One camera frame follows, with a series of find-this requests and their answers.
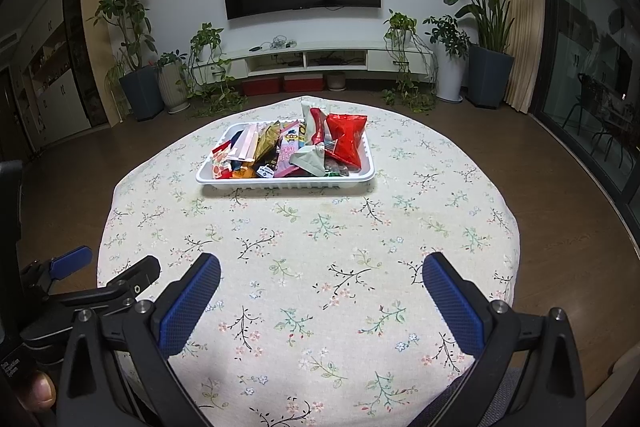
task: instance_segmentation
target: tablecloth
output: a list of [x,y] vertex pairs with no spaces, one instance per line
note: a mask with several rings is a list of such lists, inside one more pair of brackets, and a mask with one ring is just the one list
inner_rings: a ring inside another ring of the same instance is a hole
[[116,186],[98,258],[104,284],[158,257],[153,300],[203,251],[223,280],[170,363],[216,427],[407,425],[472,363],[428,296],[442,251],[489,299],[513,301],[518,228],[500,193],[447,137],[366,114],[376,176],[362,187],[220,191],[195,172],[240,121],[301,117],[300,98],[178,140]]

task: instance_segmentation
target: white plastic tray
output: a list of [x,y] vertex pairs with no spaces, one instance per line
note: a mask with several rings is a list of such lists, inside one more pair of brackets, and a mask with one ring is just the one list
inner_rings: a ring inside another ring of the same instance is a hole
[[[291,123],[295,120],[280,120],[283,124]],[[224,142],[230,140],[234,134],[244,129],[247,125],[252,123],[272,123],[271,121],[264,122],[244,122],[235,123],[228,127],[225,134],[222,135],[216,147]],[[367,140],[366,132],[362,133],[362,140],[360,147],[358,148],[358,155],[360,156],[360,163],[362,168],[360,172],[349,172],[349,176],[332,176],[328,178],[318,178],[316,176],[310,176],[305,178],[251,178],[248,180],[215,180],[211,173],[211,157],[209,156],[200,166],[196,174],[196,181],[200,185],[211,185],[215,188],[312,188],[312,187],[337,187],[347,188],[354,187],[358,183],[368,182],[373,176],[376,175],[376,168],[373,165],[373,158],[371,156],[371,150],[369,149],[369,141]]]

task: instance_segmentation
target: beige curtain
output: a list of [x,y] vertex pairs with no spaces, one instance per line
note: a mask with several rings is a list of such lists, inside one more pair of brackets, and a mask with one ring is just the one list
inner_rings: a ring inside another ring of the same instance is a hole
[[510,1],[510,13],[515,22],[511,27],[507,52],[515,57],[515,61],[504,99],[514,109],[527,112],[538,76],[545,0]]

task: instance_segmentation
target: floral pattern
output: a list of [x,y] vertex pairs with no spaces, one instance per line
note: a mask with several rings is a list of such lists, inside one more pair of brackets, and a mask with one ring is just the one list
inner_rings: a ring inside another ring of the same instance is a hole
[[[201,158],[227,127],[299,117],[294,98],[204,126],[114,191],[100,285],[152,254],[162,271],[141,297],[153,298],[200,253],[220,259],[220,287],[170,360],[218,427],[411,423],[473,362],[422,284],[422,261],[433,251],[488,299],[513,302],[518,226],[478,166],[410,118],[328,104],[369,117],[376,177],[366,186],[212,190],[195,183]],[[121,360],[128,374],[130,357]]]

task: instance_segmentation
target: white tv cabinet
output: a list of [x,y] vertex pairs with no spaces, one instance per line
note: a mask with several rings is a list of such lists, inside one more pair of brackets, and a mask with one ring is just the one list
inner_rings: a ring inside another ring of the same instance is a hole
[[[407,47],[405,51],[411,72],[421,81],[433,82],[432,52],[428,48],[418,50],[414,47]],[[231,60],[227,74],[236,79],[313,71],[398,72],[398,64],[386,50],[385,41],[303,42],[277,50],[240,50],[225,54],[224,58]],[[198,81],[212,83],[219,80],[210,62],[202,62],[194,70],[199,70],[194,71]]]

